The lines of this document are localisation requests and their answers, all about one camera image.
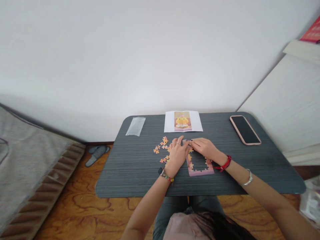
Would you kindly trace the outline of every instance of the dark gray table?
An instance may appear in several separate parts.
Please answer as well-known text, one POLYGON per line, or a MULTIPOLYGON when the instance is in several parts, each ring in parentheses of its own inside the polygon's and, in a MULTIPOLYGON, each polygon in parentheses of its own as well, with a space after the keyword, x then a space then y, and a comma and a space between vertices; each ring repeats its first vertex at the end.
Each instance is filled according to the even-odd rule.
MULTIPOLYGON (((232 159, 267 182, 279 193, 303 193, 306 186, 287 159, 278 150, 255 118, 245 112, 202 113, 200 119, 203 132, 164 133, 165 115, 147 115, 140 137, 126 136, 132 118, 126 118, 114 142, 107 162, 96 185, 98 197, 142 197, 158 178, 160 159, 168 155, 165 149, 155 154, 153 149, 164 136, 169 140, 184 135, 185 139, 204 137, 216 147, 229 154, 232 159), (243 115, 260 137, 262 144, 244 145, 232 126, 229 117, 243 115)), ((205 160, 197 152, 192 153, 194 169, 204 169, 205 160)), ((246 194, 227 173, 189 177, 185 162, 167 196, 232 195, 246 194)))

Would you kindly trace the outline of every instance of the pink puzzle frame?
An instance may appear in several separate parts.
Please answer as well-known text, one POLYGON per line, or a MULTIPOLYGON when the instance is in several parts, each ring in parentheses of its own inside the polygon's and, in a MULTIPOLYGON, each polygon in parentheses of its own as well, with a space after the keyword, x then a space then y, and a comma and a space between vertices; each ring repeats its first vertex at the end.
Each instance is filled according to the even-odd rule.
POLYGON ((191 156, 190 152, 188 153, 186 160, 187 160, 188 171, 189 171, 190 177, 214 174, 214 169, 213 169, 213 166, 212 166, 210 159, 206 158, 206 164, 208 166, 208 169, 204 169, 204 170, 193 170, 192 156, 191 156))

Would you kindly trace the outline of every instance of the partially assembled puzzle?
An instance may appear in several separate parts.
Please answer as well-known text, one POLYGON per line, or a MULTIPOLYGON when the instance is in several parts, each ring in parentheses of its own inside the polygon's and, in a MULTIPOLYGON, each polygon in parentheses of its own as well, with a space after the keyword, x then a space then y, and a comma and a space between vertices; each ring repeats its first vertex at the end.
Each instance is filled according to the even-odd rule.
MULTIPOLYGON (((156 154, 159 154, 160 153, 159 150, 162 148, 162 149, 166 149, 168 151, 168 153, 170 153, 170 146, 168 146, 167 143, 168 143, 167 137, 163 137, 162 138, 162 142, 160 143, 161 146, 157 145, 155 147, 155 149, 153 150, 153 152, 156 153, 156 154)), ((188 146, 188 148, 189 148, 189 153, 187 155, 186 160, 187 160, 187 165, 188 165, 189 176, 193 177, 193 176, 202 176, 202 175, 214 174, 214 169, 213 169, 213 166, 212 166, 212 160, 207 159, 206 157, 204 157, 204 158, 206 160, 207 168, 205 168, 204 170, 193 169, 194 164, 192 164, 191 153, 194 150, 193 150, 193 147, 190 146, 190 145, 188 146)), ((170 160, 169 155, 167 155, 165 158, 161 158, 160 162, 167 164, 169 160, 170 160)))

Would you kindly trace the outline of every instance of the silver bangle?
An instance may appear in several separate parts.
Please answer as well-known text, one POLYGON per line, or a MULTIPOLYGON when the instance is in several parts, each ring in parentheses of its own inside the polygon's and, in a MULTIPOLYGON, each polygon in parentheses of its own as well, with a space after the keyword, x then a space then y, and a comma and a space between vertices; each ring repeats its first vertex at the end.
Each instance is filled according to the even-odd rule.
POLYGON ((252 173, 251 173, 250 169, 247 168, 247 170, 248 170, 249 173, 250 173, 250 178, 249 178, 249 181, 248 181, 248 182, 246 182, 245 184, 243 184, 243 186, 248 186, 248 185, 252 182, 252 180, 253 180, 252 173))

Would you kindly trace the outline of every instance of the woman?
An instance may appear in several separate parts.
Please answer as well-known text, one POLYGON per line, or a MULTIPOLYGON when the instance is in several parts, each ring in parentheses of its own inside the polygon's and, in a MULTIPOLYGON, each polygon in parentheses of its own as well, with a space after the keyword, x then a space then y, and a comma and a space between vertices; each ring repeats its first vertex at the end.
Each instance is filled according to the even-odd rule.
POLYGON ((220 152, 205 138, 187 141, 183 136, 170 144, 170 161, 133 212, 121 239, 144 239, 154 219, 153 239, 255 239, 246 229, 226 217, 216 197, 165 197, 171 181, 188 154, 188 144, 215 161, 263 206, 286 239, 320 239, 315 230, 287 200, 250 171, 220 152))

